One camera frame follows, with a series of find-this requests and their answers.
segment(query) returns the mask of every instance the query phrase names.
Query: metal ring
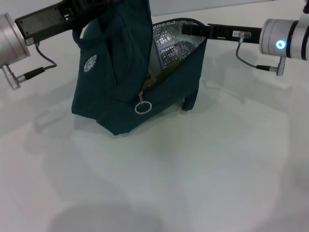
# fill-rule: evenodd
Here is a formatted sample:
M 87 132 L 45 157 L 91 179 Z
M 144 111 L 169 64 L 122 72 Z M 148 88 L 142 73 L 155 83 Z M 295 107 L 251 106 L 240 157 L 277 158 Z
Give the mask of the metal ring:
M 143 104 L 143 103 L 148 103 L 148 104 L 150 105 L 149 110 L 147 110 L 146 112 L 138 112 L 138 111 L 137 111 L 137 107 L 138 107 L 139 105 Z M 153 105 L 152 105 L 150 102 L 148 102 L 148 101 L 144 101 L 144 102 L 143 102 L 143 101 L 142 101 L 142 102 L 138 103 L 138 104 L 135 106 L 135 112 L 136 112 L 137 114 L 139 114 L 139 115 L 144 115 L 144 114 L 148 113 L 149 111 L 151 111 L 152 108 L 153 108 Z

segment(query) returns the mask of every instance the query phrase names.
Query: cable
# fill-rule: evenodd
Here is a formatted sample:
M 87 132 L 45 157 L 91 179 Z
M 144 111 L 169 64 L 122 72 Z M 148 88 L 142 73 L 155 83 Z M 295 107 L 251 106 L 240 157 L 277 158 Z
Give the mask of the cable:
M 250 67 L 256 68 L 255 65 L 250 64 L 250 63 L 244 61 L 242 58 L 239 57 L 238 53 L 239 53 L 240 46 L 241 46 L 241 43 L 238 44 L 238 48 L 237 48 L 237 50 L 236 50 L 236 57 L 237 57 L 241 62 L 245 63 L 246 65 L 249 65 Z
M 35 44 L 35 48 L 37 49 L 37 51 L 38 51 L 38 53 L 41 55 L 41 57 L 43 57 L 45 60 L 47 60 L 47 61 L 49 61 L 49 62 L 51 62 L 51 63 L 53 64 L 53 65 L 50 65 L 50 66 L 45 67 L 44 70 L 46 71 L 46 70 L 48 70 L 48 69 L 57 67 L 57 64 L 56 64 L 54 61 L 52 61 L 50 58 L 46 57 L 46 56 L 40 51 L 39 46 L 40 46 L 40 42 L 38 42 L 38 43 Z

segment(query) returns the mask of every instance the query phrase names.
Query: bag strap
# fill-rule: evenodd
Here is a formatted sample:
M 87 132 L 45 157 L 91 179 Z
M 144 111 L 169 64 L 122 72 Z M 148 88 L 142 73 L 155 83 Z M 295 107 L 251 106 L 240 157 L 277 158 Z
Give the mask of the bag strap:
M 80 49 L 88 48 L 105 41 L 106 39 L 112 37 L 114 34 L 119 33 L 124 27 L 125 24 L 121 17 L 115 17 L 100 36 L 94 39 L 82 39 L 80 36 L 82 34 L 83 28 L 81 28 L 78 30 L 73 30 L 73 39 Z

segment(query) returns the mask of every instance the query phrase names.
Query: teal bag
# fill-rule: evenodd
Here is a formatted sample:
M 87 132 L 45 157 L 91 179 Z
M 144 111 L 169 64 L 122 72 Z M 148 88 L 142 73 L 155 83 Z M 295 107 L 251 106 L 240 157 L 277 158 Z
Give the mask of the teal bag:
M 179 101 L 193 109 L 207 38 L 181 35 L 183 24 L 205 26 L 186 18 L 152 25 L 148 0 L 125 0 L 90 22 L 83 38 L 73 31 L 81 57 L 72 112 L 119 135 Z

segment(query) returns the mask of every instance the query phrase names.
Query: zipper pull ring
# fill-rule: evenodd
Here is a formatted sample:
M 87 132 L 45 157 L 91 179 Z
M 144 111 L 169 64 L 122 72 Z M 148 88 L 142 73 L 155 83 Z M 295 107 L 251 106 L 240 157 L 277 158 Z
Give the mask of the zipper pull ring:
M 139 115 L 144 115 L 144 114 L 148 113 L 149 111 L 151 111 L 151 109 L 153 107 L 153 105 L 150 102 L 143 100 L 142 95 L 143 95 L 143 91 L 141 91 L 139 93 L 140 103 L 138 103 L 135 106 L 135 112 Z

